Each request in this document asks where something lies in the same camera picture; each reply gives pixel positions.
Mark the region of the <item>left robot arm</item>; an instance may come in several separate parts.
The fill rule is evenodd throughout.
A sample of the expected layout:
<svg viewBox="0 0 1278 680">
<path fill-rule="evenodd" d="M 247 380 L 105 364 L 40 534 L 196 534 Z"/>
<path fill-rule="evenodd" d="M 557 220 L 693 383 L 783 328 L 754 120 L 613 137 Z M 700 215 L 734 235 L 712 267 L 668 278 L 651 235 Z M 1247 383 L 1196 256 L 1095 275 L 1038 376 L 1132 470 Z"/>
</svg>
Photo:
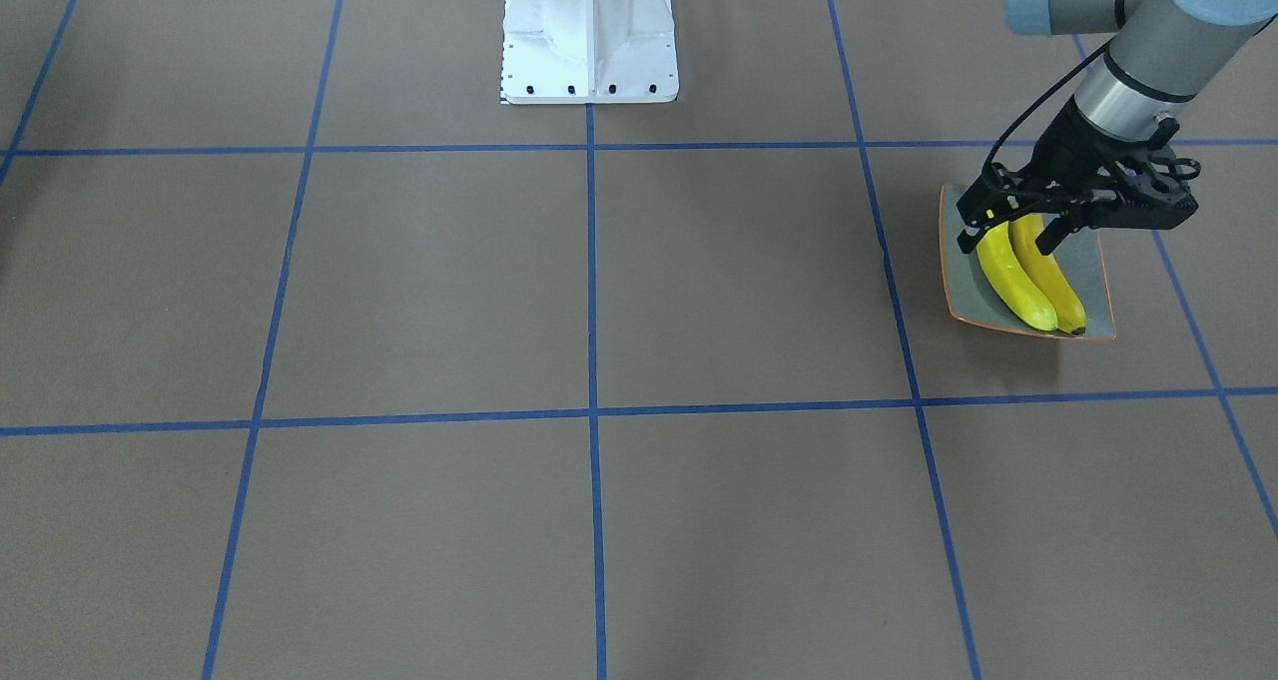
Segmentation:
<svg viewBox="0 0 1278 680">
<path fill-rule="evenodd" d="M 1036 251 L 1082 229 L 1172 230 L 1197 211 L 1195 160 L 1169 139 L 1187 104 L 1275 19 L 1275 0 L 1005 0 L 1013 31 L 1109 31 L 1080 63 L 1081 83 L 1013 173 L 987 160 L 958 198 L 958 251 L 994 228 L 1049 213 Z"/>
</svg>

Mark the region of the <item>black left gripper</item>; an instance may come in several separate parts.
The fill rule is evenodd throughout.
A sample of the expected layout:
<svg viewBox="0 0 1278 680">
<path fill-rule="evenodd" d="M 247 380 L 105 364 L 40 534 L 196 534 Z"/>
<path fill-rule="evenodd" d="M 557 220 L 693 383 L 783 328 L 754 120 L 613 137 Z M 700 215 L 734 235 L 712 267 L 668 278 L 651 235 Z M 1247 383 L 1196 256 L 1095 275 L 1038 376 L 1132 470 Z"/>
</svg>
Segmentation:
<svg viewBox="0 0 1278 680">
<path fill-rule="evenodd" d="M 1068 101 L 1036 139 L 1025 167 L 985 166 L 958 197 L 958 251 L 971 254 L 987 233 L 1028 211 L 1051 216 L 1035 238 L 1042 256 L 1082 230 L 1180 226 L 1199 211 L 1190 189 L 1199 162 L 1169 148 L 1177 130 L 1180 121 L 1157 112 L 1150 138 L 1118 141 Z"/>
</svg>

